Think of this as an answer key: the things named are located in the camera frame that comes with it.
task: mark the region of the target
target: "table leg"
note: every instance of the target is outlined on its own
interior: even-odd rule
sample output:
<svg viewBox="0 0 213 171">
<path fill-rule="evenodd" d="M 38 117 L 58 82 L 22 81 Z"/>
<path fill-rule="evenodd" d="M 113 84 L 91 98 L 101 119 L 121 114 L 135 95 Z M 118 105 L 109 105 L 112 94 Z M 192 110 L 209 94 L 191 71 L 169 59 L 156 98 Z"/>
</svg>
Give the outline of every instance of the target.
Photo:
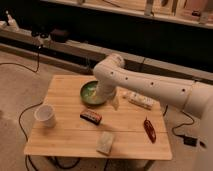
<svg viewBox="0 0 213 171">
<path fill-rule="evenodd" d="M 155 160 L 148 160 L 146 165 L 143 167 L 143 171 L 148 171 L 150 167 L 154 164 Z"/>
</svg>

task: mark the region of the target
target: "green bowl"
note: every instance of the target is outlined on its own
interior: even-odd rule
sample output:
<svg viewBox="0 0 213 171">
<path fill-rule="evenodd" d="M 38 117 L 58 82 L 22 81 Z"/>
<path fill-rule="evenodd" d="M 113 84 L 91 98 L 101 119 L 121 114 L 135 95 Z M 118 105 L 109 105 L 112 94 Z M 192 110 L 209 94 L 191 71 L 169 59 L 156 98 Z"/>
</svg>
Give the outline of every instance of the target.
<svg viewBox="0 0 213 171">
<path fill-rule="evenodd" d="M 105 100 L 94 96 L 98 81 L 90 81 L 81 87 L 81 100 L 88 105 L 101 105 Z"/>
</svg>

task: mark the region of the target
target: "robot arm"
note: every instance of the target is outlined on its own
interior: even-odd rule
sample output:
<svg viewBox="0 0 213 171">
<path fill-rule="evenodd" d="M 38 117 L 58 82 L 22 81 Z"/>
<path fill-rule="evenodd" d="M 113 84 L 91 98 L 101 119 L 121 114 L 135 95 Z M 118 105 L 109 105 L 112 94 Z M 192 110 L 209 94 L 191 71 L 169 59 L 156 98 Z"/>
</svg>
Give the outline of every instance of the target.
<svg viewBox="0 0 213 171">
<path fill-rule="evenodd" d="M 172 105 L 196 117 L 201 117 L 211 97 L 213 87 L 208 84 L 123 69 L 124 59 L 111 54 L 94 68 L 98 79 L 96 94 L 105 100 L 113 98 L 116 86 L 121 86 L 145 96 Z"/>
<path fill-rule="evenodd" d="M 113 98 L 121 86 L 201 118 L 199 147 L 193 171 L 213 168 L 213 86 L 200 82 L 124 70 L 124 59 L 111 54 L 94 68 L 98 79 L 96 95 Z"/>
</svg>

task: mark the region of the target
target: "wooden surface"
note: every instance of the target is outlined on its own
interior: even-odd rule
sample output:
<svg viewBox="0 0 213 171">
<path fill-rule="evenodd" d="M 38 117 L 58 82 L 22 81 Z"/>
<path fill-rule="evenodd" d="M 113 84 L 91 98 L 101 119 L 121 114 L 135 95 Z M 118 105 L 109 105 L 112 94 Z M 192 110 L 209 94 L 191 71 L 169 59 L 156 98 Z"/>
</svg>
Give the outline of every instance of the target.
<svg viewBox="0 0 213 171">
<path fill-rule="evenodd" d="M 144 11 L 146 6 L 146 0 L 86 0 L 86 3 L 120 7 L 130 10 Z M 161 6 L 160 0 L 155 0 L 153 5 L 153 12 L 161 14 L 172 14 L 173 0 L 168 0 L 166 6 Z"/>
<path fill-rule="evenodd" d="M 57 124 L 44 128 L 37 121 L 31 131 L 24 153 L 44 156 L 100 157 L 97 142 L 103 131 L 112 131 L 115 140 L 108 158 L 170 160 L 172 157 L 167 131 L 159 102 L 151 111 L 130 104 L 121 97 L 123 88 L 118 88 L 119 109 L 109 104 L 92 108 L 102 115 L 96 126 L 80 118 L 85 105 L 80 99 L 80 88 L 93 76 L 56 75 L 53 77 L 45 104 L 54 107 Z M 156 129 L 157 140 L 152 144 L 143 128 L 148 118 Z"/>
</svg>

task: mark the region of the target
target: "power cord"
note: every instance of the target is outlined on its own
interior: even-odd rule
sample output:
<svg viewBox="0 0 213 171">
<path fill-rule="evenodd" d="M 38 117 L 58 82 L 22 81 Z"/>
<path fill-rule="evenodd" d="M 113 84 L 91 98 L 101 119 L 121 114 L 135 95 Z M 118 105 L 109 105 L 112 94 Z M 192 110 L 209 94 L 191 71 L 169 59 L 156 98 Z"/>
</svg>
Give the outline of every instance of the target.
<svg viewBox="0 0 213 171">
<path fill-rule="evenodd" d="M 106 171 L 107 166 L 108 166 L 108 163 L 109 163 L 109 159 L 106 160 L 106 163 L 105 163 L 105 165 L 104 165 L 104 171 Z"/>
<path fill-rule="evenodd" d="M 24 130 L 24 128 L 23 128 L 23 126 L 22 126 L 22 124 L 21 124 L 21 118 L 22 118 L 23 114 L 24 114 L 27 110 L 30 110 L 30 109 L 32 109 L 32 108 L 34 108 L 34 107 L 37 107 L 37 106 L 40 106 L 42 103 L 43 103 L 43 102 L 38 103 L 38 104 L 36 104 L 36 105 L 32 105 L 32 106 L 30 106 L 30 107 L 27 107 L 27 108 L 24 109 L 24 110 L 21 112 L 21 114 L 19 115 L 18 123 L 19 123 L 19 126 L 20 126 L 20 128 L 21 128 L 22 133 L 24 134 L 24 137 L 25 137 L 25 140 L 26 140 L 26 141 L 28 141 L 28 137 L 27 137 L 26 131 Z M 31 159 L 31 156 L 29 156 L 29 155 L 25 156 L 25 167 L 26 167 L 27 171 L 29 171 L 29 167 L 28 167 L 28 164 L 27 164 L 27 160 L 29 160 L 29 162 L 30 162 L 31 166 L 33 167 L 33 169 L 34 169 L 35 171 L 38 171 L 37 167 L 35 166 L 35 164 L 33 163 L 32 159 Z"/>
<path fill-rule="evenodd" d="M 13 62 L 4 62 L 4 63 L 0 63 L 0 66 L 1 66 L 1 65 L 16 65 L 16 66 L 23 67 L 23 68 L 25 68 L 25 69 L 27 69 L 27 70 L 33 72 L 33 73 L 37 73 L 38 70 L 39 70 L 39 64 L 40 64 L 40 49 L 41 49 L 41 48 L 42 48 L 42 46 L 39 46 L 39 47 L 38 47 L 38 53 L 37 53 L 37 67 L 36 67 L 35 70 L 33 70 L 33 69 L 31 69 L 31 68 L 29 68 L 29 67 L 27 67 L 27 66 L 24 66 L 24 65 L 22 65 L 22 64 L 13 63 Z"/>
<path fill-rule="evenodd" d="M 189 125 L 193 125 L 195 123 L 195 120 L 194 118 L 192 118 L 189 114 L 185 113 L 182 111 L 182 113 L 187 116 L 189 119 L 191 119 L 191 122 L 188 122 L 188 123 L 182 123 L 178 126 L 175 126 L 172 128 L 172 133 L 173 135 L 177 136 L 177 137 L 180 137 L 183 139 L 183 143 L 185 145 L 190 145 L 190 146 L 193 146 L 195 147 L 197 145 L 197 138 L 194 138 L 194 137 L 189 137 L 189 136 L 186 136 L 185 134 L 177 134 L 175 132 L 176 129 L 182 127 L 182 126 L 189 126 Z"/>
<path fill-rule="evenodd" d="M 168 108 L 169 108 L 169 105 L 166 105 L 165 110 L 164 110 L 164 112 L 163 112 L 163 116 L 166 116 L 166 113 L 167 113 L 167 111 L 168 111 Z"/>
<path fill-rule="evenodd" d="M 62 166 L 59 162 L 59 159 L 57 157 L 46 157 L 46 159 L 54 165 L 56 168 L 63 169 L 63 170 L 69 170 L 73 169 L 74 167 L 77 166 L 77 164 L 80 162 L 81 158 L 77 158 L 76 162 L 73 163 L 71 166 Z"/>
</svg>

